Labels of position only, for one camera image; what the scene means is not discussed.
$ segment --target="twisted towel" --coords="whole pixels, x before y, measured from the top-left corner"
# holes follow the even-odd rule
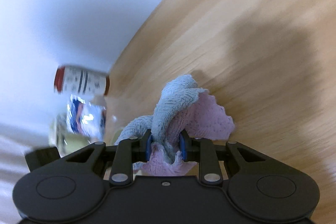
[[[191,137],[227,140],[235,125],[208,90],[198,88],[191,75],[183,75],[164,87],[154,114],[131,121],[115,144],[130,136],[141,138],[149,128],[153,137],[151,159],[145,164],[135,163],[134,171],[141,169],[154,176],[182,176],[196,164],[182,160],[178,141],[183,129]]]

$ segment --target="screw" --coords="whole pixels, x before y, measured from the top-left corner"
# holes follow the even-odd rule
[[[114,174],[112,176],[112,180],[115,182],[123,182],[128,179],[128,176],[126,174]]]
[[[219,181],[220,179],[221,179],[221,176],[220,175],[218,175],[218,174],[206,174],[205,176],[204,176],[204,179],[206,180],[206,181],[209,181],[209,182],[216,182],[216,181]]]

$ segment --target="wooden table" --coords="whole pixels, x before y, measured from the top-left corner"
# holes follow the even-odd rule
[[[191,73],[233,117],[231,139],[312,176],[312,219],[336,223],[335,27],[336,0],[163,0],[111,70],[109,117],[152,114]]]

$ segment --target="circular cap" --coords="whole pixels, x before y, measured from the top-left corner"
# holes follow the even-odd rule
[[[205,176],[204,176],[204,179],[206,180],[206,181],[209,181],[209,182],[216,182],[216,181],[219,181],[220,179],[221,179],[221,176],[220,175],[218,175],[218,174],[206,174]]]
[[[270,198],[286,198],[294,194],[295,183],[282,176],[266,176],[258,180],[257,187],[260,192]]]
[[[48,199],[65,198],[76,189],[76,183],[68,177],[51,177],[42,180],[36,187],[40,196]]]
[[[127,179],[128,179],[128,176],[126,174],[122,174],[122,173],[114,174],[112,176],[112,180],[115,181],[115,182],[123,182],[123,181],[126,181]]]
[[[294,221],[311,214],[320,197],[311,177],[290,168],[274,175],[238,172],[230,179],[227,192],[243,212],[275,222]]]
[[[94,173],[75,173],[76,164],[64,175],[37,169],[22,177],[13,189],[20,214],[36,222],[58,223],[73,221],[95,208],[105,194],[103,180]]]

